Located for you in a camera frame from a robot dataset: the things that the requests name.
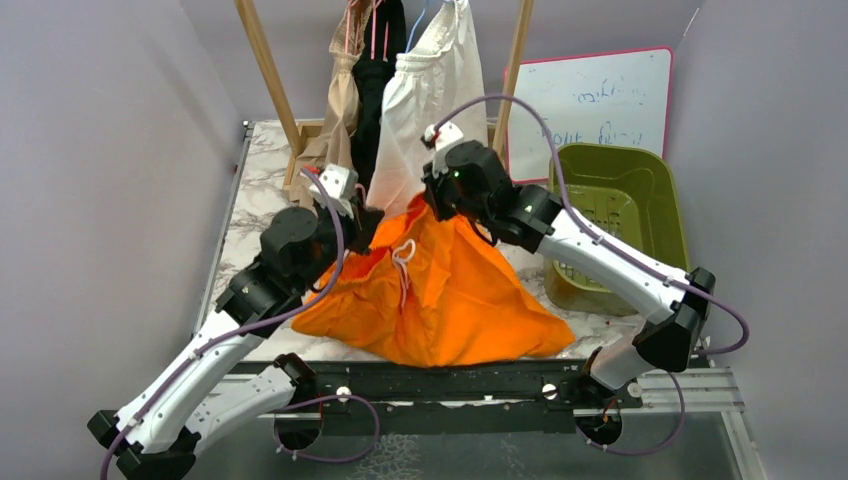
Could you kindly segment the orange shorts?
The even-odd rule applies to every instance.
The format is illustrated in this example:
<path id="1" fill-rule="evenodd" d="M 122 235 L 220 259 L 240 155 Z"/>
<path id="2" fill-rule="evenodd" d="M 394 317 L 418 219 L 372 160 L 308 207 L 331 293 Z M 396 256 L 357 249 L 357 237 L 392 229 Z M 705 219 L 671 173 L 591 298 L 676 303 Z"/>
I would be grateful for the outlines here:
<path id="1" fill-rule="evenodd" d="M 438 221 L 421 195 L 378 227 L 368 254 L 345 257 L 292 327 L 414 367 L 551 357 L 576 339 L 499 250 L 461 217 Z"/>

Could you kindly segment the olive green plastic bin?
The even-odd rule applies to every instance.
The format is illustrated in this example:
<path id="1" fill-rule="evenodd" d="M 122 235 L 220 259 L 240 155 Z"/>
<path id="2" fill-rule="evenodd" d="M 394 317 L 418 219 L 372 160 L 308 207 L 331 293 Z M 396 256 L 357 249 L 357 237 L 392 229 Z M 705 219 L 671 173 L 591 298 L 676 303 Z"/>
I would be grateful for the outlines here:
<path id="1" fill-rule="evenodd" d="M 654 153 L 609 145 L 561 147 L 568 197 L 573 207 L 602 230 L 659 260 L 689 272 L 677 191 L 670 168 Z M 544 288 L 563 309 L 611 316 L 636 310 L 573 267 L 548 260 Z"/>

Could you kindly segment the pink framed whiteboard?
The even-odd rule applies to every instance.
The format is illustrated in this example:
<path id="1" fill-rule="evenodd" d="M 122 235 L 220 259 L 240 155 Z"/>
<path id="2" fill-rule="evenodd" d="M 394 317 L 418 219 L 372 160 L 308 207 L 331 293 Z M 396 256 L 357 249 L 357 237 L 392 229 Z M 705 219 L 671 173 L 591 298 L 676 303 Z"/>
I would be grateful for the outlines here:
<path id="1" fill-rule="evenodd" d="M 655 47 L 521 63 L 514 95 L 538 114 L 511 106 L 506 130 L 510 177 L 518 183 L 548 179 L 550 150 L 543 125 L 556 147 L 589 143 L 663 156 L 673 61 L 671 48 Z"/>

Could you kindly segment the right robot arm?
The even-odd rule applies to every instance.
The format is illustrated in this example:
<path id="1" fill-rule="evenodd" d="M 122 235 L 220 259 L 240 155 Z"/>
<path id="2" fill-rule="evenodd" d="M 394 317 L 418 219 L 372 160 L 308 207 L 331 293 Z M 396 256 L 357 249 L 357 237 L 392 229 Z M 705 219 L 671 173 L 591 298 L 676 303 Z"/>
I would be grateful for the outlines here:
<path id="1" fill-rule="evenodd" d="M 708 316 L 714 276 L 686 273 L 607 234 L 562 198 L 537 185 L 516 185 L 497 154 L 476 140 L 428 140 L 425 199 L 440 221 L 462 216 L 483 240 L 503 242 L 561 262 L 600 283 L 644 318 L 635 335 L 597 348 L 577 380 L 579 398 L 600 407 L 639 375 L 685 371 Z"/>

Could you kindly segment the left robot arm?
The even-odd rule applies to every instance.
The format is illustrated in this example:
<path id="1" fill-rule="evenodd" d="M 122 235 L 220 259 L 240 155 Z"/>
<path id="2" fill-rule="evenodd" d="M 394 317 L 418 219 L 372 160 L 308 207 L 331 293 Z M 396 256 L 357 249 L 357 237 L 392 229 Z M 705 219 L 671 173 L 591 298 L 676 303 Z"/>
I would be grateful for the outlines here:
<path id="1" fill-rule="evenodd" d="M 106 448 L 101 476 L 116 465 L 128 479 L 182 479 L 200 454 L 255 417 L 276 409 L 320 409 L 316 374 L 295 353 L 281 354 L 252 379 L 211 391 L 289 318 L 303 296 L 346 252 L 364 253 L 385 213 L 354 207 L 279 211 L 259 237 L 254 260 L 235 274 L 215 314 L 163 373 L 118 410 L 100 410 L 87 427 Z"/>

